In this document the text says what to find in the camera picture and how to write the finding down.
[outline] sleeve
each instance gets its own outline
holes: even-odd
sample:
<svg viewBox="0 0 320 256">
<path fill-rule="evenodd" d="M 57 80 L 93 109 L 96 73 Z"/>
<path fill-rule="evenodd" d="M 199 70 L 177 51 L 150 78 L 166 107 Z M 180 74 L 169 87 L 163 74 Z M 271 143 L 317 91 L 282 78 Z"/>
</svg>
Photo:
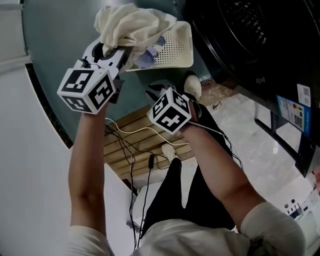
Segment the sleeve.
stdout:
<svg viewBox="0 0 320 256">
<path fill-rule="evenodd" d="M 114 256 L 107 238 L 86 226 L 72 226 L 68 232 L 66 256 Z"/>
<path fill-rule="evenodd" d="M 261 245 L 268 253 L 306 254 L 305 235 L 298 223 L 269 202 L 254 207 L 244 218 L 240 231 L 252 241 L 262 239 Z"/>
</svg>

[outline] white cloth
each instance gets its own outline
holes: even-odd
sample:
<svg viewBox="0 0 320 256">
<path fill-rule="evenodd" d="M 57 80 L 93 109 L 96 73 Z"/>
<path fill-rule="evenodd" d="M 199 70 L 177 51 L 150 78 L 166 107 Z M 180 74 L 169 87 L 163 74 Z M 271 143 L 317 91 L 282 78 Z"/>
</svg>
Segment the white cloth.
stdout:
<svg viewBox="0 0 320 256">
<path fill-rule="evenodd" d="M 176 23 L 177 18 L 170 14 L 137 8 L 130 3 L 102 8 L 95 17 L 94 27 L 101 34 L 104 56 L 118 46 L 133 47 L 127 64 L 120 70 L 123 72 Z"/>
<path fill-rule="evenodd" d="M 132 256 L 246 256 L 253 241 L 262 239 L 252 254 L 303 256 L 305 236 L 297 222 L 263 202 L 244 218 L 241 234 L 225 228 L 198 226 L 182 219 L 170 219 L 154 224 L 142 239 L 142 245 Z M 72 226 L 68 234 L 67 256 L 113 256 L 107 239 L 89 227 Z"/>
</svg>

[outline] shoe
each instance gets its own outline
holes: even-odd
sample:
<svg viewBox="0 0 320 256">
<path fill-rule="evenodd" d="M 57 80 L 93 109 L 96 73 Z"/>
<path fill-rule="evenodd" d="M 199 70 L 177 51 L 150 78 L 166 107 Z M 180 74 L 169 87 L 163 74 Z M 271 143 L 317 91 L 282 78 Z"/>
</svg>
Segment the shoe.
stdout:
<svg viewBox="0 0 320 256">
<path fill-rule="evenodd" d="M 168 158 L 169 162 L 171 163 L 173 159 L 175 158 L 179 158 L 176 154 L 176 150 L 174 149 L 174 147 L 168 143 L 163 144 L 161 146 L 162 149 L 162 153 L 164 154 L 164 156 L 166 158 Z"/>
<path fill-rule="evenodd" d="M 201 82 L 194 73 L 190 72 L 190 74 L 187 75 L 183 87 L 185 93 L 191 94 L 197 102 L 200 102 L 202 94 Z"/>
</svg>

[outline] white t-shirt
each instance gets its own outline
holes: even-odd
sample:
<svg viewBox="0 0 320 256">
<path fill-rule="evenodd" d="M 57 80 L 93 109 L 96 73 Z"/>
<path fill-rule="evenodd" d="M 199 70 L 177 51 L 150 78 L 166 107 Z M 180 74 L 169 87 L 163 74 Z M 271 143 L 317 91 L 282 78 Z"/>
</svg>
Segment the white t-shirt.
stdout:
<svg viewBox="0 0 320 256">
<path fill-rule="evenodd" d="M 132 256 L 302 256 L 306 253 L 300 226 L 269 202 L 257 205 L 247 214 L 240 232 L 203 227 L 183 219 L 165 220 L 149 228 Z M 114 253 L 100 232 L 72 226 L 66 255 L 113 256 Z"/>
</svg>

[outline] qr code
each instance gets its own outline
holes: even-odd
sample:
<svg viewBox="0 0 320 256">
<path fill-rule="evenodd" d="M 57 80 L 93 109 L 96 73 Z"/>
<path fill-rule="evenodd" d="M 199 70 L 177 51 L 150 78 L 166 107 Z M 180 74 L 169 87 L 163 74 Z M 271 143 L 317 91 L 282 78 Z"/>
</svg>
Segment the qr code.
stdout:
<svg viewBox="0 0 320 256">
<path fill-rule="evenodd" d="M 303 88 L 303 94 L 304 94 L 305 96 L 310 97 L 310 89 L 309 89 L 309 88 Z"/>
<path fill-rule="evenodd" d="M 294 123 L 302 129 L 302 118 L 300 116 L 294 115 Z"/>
</svg>

